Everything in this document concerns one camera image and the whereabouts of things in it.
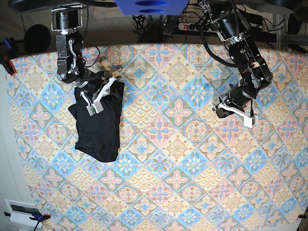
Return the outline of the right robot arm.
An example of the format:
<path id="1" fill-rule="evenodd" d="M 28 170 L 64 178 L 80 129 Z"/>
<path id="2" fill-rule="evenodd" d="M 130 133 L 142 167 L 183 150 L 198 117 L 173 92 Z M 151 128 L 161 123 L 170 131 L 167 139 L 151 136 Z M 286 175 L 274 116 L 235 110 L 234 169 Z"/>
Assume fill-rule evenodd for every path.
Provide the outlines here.
<path id="1" fill-rule="evenodd" d="M 82 58 L 84 39 L 79 33 L 83 26 L 82 10 L 90 6 L 113 8 L 115 2 L 98 0 L 11 0 L 9 7 L 18 13 L 51 9 L 51 29 L 56 36 L 57 76 L 64 83 L 75 83 L 86 102 L 89 115 L 103 111 L 101 98 L 110 93 L 115 77 L 106 77 L 103 71 L 94 73 Z"/>

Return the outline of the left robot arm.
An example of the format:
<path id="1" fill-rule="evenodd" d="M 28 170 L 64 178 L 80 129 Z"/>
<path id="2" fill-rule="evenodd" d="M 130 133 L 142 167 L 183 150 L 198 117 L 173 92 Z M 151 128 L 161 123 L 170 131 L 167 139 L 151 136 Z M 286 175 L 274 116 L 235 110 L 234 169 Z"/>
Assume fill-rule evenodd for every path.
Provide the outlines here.
<path id="1" fill-rule="evenodd" d="M 201 23 L 200 36 L 205 50 L 217 62 L 232 68 L 237 68 L 241 80 L 237 85 L 231 85 L 228 93 L 219 98 L 219 104 L 213 110 L 219 118 L 232 114 L 242 116 L 244 126 L 252 128 L 256 121 L 254 111 L 247 115 L 244 112 L 248 102 L 257 98 L 258 93 L 267 88 L 273 79 L 265 59 L 261 56 L 250 25 L 237 8 L 234 0 L 200 0 L 198 4 L 206 19 Z M 204 27 L 209 25 L 222 42 L 229 46 L 229 63 L 215 55 L 209 48 L 204 35 Z"/>

